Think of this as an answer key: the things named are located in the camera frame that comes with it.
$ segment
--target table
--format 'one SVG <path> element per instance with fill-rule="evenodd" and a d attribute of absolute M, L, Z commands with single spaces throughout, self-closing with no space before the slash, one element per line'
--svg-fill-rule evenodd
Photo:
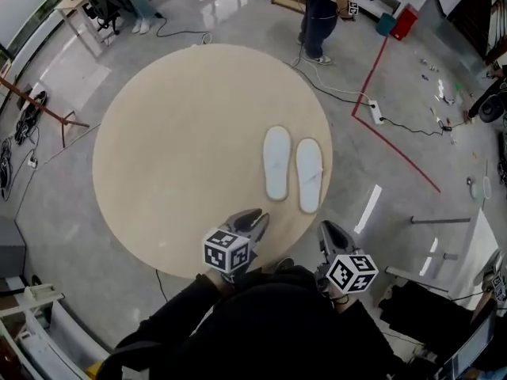
<path fill-rule="evenodd" d="M 60 13 L 65 23 L 69 26 L 69 28 L 72 30 L 72 32 L 78 37 L 79 41 L 81 41 L 81 44 L 86 48 L 86 50 L 96 59 L 97 55 L 95 52 L 93 52 L 93 49 L 91 46 L 89 46 L 84 38 L 79 35 L 79 31 L 74 27 L 72 24 L 72 21 L 69 17 L 67 17 L 67 14 L 70 11 L 77 10 L 81 15 L 83 20 L 85 21 L 86 29 L 90 32 L 92 37 L 97 41 L 97 43 L 100 45 L 102 42 L 104 42 L 108 36 L 102 37 L 101 34 L 97 31 L 95 28 L 95 25 L 93 25 L 93 22 L 90 20 L 88 15 L 86 15 L 85 10 L 83 9 L 83 6 L 88 3 L 88 0 L 62 0 L 56 7 L 55 10 Z"/>
<path fill-rule="evenodd" d="M 265 133 L 292 136 L 289 196 L 265 194 Z M 187 278 L 204 272 L 201 240 L 236 212 L 271 222 L 254 265 L 287 251 L 314 220 L 299 209 L 295 147 L 322 150 L 326 195 L 333 150 L 326 115 L 287 65 L 247 47 L 193 46 L 141 70 L 111 103 L 93 152 L 93 184 L 111 231 L 140 260 Z"/>
<path fill-rule="evenodd" d="M 397 268 L 388 266 L 386 273 L 402 277 L 420 283 L 439 291 L 448 293 L 451 298 L 460 298 L 471 295 L 482 290 L 480 284 L 475 283 L 475 277 L 484 268 L 491 255 L 498 249 L 498 243 L 494 233 L 490 228 L 486 216 L 479 208 L 471 218 L 455 218 L 441 220 L 410 220 L 413 224 L 446 224 L 446 223 L 468 223 L 467 233 L 463 243 L 463 248 L 459 255 L 444 253 L 445 260 L 453 260 L 452 281 L 442 281 L 438 279 L 428 279 L 416 273 L 404 272 Z M 437 253 L 428 253 L 428 256 L 434 257 Z M 463 301 L 463 306 L 474 308 L 474 303 L 480 299 L 480 295 L 467 298 Z"/>

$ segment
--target concrete floor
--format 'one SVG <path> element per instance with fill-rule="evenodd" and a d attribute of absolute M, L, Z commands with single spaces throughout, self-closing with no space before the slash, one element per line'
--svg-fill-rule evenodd
<path fill-rule="evenodd" d="M 169 18 L 163 32 L 182 29 L 210 29 L 213 42 L 240 44 L 289 62 L 299 51 L 295 43 L 301 15 L 269 4 L 269 0 L 153 0 Z M 78 16 L 73 21 L 80 22 Z M 159 22 L 145 36 L 132 35 L 126 28 L 97 63 L 79 44 L 69 43 L 72 34 L 62 27 L 33 61 L 23 76 L 26 82 L 40 82 L 50 93 L 49 105 L 64 114 L 74 109 L 80 120 L 91 126 L 100 123 L 107 108 L 125 83 L 154 60 L 200 42 L 199 36 L 180 35 L 156 38 Z M 355 23 L 339 22 L 325 42 L 326 54 L 334 65 L 319 68 L 328 86 L 359 91 L 377 57 L 383 38 L 375 32 L 375 22 L 360 15 Z M 402 43 L 389 39 L 382 59 L 367 89 L 379 102 L 382 114 L 413 129 L 436 131 L 435 116 L 452 124 L 462 121 L 458 105 L 438 100 L 439 80 L 453 92 L 459 80 L 431 47 L 409 37 Z M 420 64 L 426 59 L 440 71 Z M 314 70 L 300 65 L 316 82 Z M 293 246 L 290 254 L 298 263 L 314 268 L 320 263 L 315 227 L 331 219 L 351 233 L 356 244 L 370 253 L 379 269 L 387 265 L 419 272 L 424 258 L 415 253 L 428 250 L 439 238 L 441 250 L 458 246 L 466 226 L 410 226 L 411 215 L 463 217 L 473 214 L 482 199 L 473 200 L 467 177 L 491 177 L 492 197 L 485 213 L 499 244 L 505 244 L 507 199 L 498 184 L 497 144 L 492 128 L 475 122 L 453 131 L 456 145 L 448 135 L 427 137 L 410 134 L 389 124 L 374 127 L 410 158 L 440 189 L 431 185 L 412 165 L 363 124 L 351 117 L 354 105 L 315 92 L 330 122 L 334 145 L 334 169 L 321 211 L 311 228 Z M 344 98 L 356 100 L 353 95 Z M 3 112 L 0 136 L 7 136 L 16 118 L 13 103 Z M 357 116 L 374 126 L 369 110 L 361 107 Z M 37 157 L 47 161 L 59 150 L 58 124 L 47 116 L 40 122 Z M 75 128 L 70 138 L 85 130 Z M 155 271 L 140 262 L 120 244 L 107 227 L 95 199 L 91 178 L 93 143 L 97 129 L 79 139 L 35 172 L 17 215 L 17 224 L 28 244 L 27 273 L 36 272 L 44 282 L 54 283 L 66 295 L 67 305 L 89 330 L 109 347 L 114 346 L 163 304 Z M 29 151 L 31 144 L 14 148 L 13 167 Z M 25 187 L 32 176 L 24 167 L 9 202 L 0 212 L 15 216 Z M 382 188 L 368 224 L 360 234 L 353 232 L 375 185 Z M 428 274 L 436 272 L 432 263 Z M 189 281 L 161 274 L 168 297 Z M 373 306 L 390 279 L 379 275 L 364 301 Z M 400 355 L 409 355 L 413 345 L 389 341 Z"/>

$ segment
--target person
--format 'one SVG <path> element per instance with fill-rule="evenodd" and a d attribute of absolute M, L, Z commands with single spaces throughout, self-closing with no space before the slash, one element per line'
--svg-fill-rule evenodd
<path fill-rule="evenodd" d="M 135 24 L 132 33 L 146 34 L 150 31 L 151 21 L 157 11 L 150 4 L 150 0 L 130 0 L 134 7 Z"/>
<path fill-rule="evenodd" d="M 488 90 L 472 105 L 470 110 L 468 110 L 468 117 L 474 118 L 478 115 L 478 111 L 481 109 L 481 106 L 484 104 L 484 102 L 492 95 L 492 94 L 498 94 L 500 92 L 500 86 L 502 83 L 505 82 L 507 75 L 507 66 L 502 66 L 500 69 L 493 70 L 490 72 L 491 76 L 496 78 L 497 80 L 495 83 L 493 83 Z"/>
<path fill-rule="evenodd" d="M 331 64 L 324 55 L 322 43 L 331 35 L 337 19 L 353 21 L 349 16 L 349 0 L 307 0 L 298 42 L 305 47 L 305 59 L 319 65 Z"/>
<path fill-rule="evenodd" d="M 486 306 L 492 307 L 496 302 L 489 284 L 485 283 L 482 299 L 475 311 L 458 306 L 414 282 L 408 282 L 403 287 L 393 286 L 391 298 L 379 304 L 383 310 L 380 319 L 388 323 L 390 329 L 423 343 L 426 349 L 437 355 L 437 363 L 442 364 L 471 335 L 475 319 L 480 322 L 481 317 L 489 313 L 490 309 Z M 474 368 L 481 371 L 484 378 L 507 374 L 503 371 L 507 367 L 506 337 L 507 319 L 496 317 L 494 337 L 474 362 Z"/>
<path fill-rule="evenodd" d="M 118 343 L 97 380 L 121 378 L 121 367 L 148 369 L 150 379 L 313 372 L 384 380 L 404 366 L 361 302 L 334 287 L 325 297 L 314 274 L 286 258 L 234 280 L 215 269 L 197 275 Z"/>

